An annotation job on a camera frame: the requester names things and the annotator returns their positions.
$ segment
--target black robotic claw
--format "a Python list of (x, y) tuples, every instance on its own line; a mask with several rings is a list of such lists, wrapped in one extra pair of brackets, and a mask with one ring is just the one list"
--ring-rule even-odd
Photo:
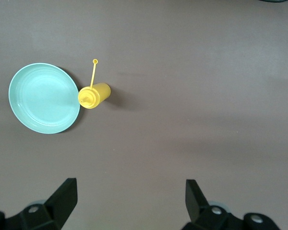
[(44, 204), (30, 205), (8, 219), (0, 212), (0, 230), (60, 230), (77, 201), (77, 180), (68, 178)]
[(248, 213), (241, 220), (219, 206), (210, 206), (195, 180), (187, 180), (186, 206), (191, 219), (182, 230), (280, 230), (267, 216)]

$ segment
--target screw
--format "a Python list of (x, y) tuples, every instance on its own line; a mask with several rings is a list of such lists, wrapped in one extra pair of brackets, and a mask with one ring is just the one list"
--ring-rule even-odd
[(212, 208), (212, 212), (213, 212), (214, 214), (217, 214), (217, 215), (222, 214), (221, 209), (219, 209), (218, 207), (213, 207), (213, 208)]
[(30, 209), (29, 209), (29, 213), (34, 213), (34, 212), (36, 212), (38, 210), (38, 207), (37, 206), (33, 206), (33, 207), (31, 207)]
[(261, 217), (258, 215), (251, 215), (251, 219), (252, 219), (252, 221), (259, 223), (259, 224), (261, 224), (263, 222), (263, 219), (261, 219)]

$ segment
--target gray table surface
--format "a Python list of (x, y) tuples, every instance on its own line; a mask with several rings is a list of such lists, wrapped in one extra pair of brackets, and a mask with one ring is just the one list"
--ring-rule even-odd
[[(13, 75), (46, 62), (112, 95), (66, 132), (22, 125)], [(288, 1), (0, 0), (0, 210), (68, 177), (65, 230), (180, 230), (185, 180), (288, 230)]]

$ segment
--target plate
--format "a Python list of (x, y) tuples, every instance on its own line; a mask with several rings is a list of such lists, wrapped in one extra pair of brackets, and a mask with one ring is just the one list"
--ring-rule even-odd
[(9, 101), (21, 123), (45, 134), (66, 130), (80, 110), (74, 81), (66, 72), (47, 63), (20, 69), (10, 83)]

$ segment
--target yellow squeeze bottle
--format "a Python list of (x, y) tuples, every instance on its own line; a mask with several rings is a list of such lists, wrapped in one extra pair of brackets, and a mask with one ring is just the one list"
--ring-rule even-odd
[(111, 94), (111, 89), (106, 83), (98, 83), (93, 85), (97, 59), (93, 60), (93, 74), (91, 85), (82, 88), (78, 94), (78, 101), (80, 105), (87, 109), (93, 109), (98, 106), (101, 102), (107, 99)]

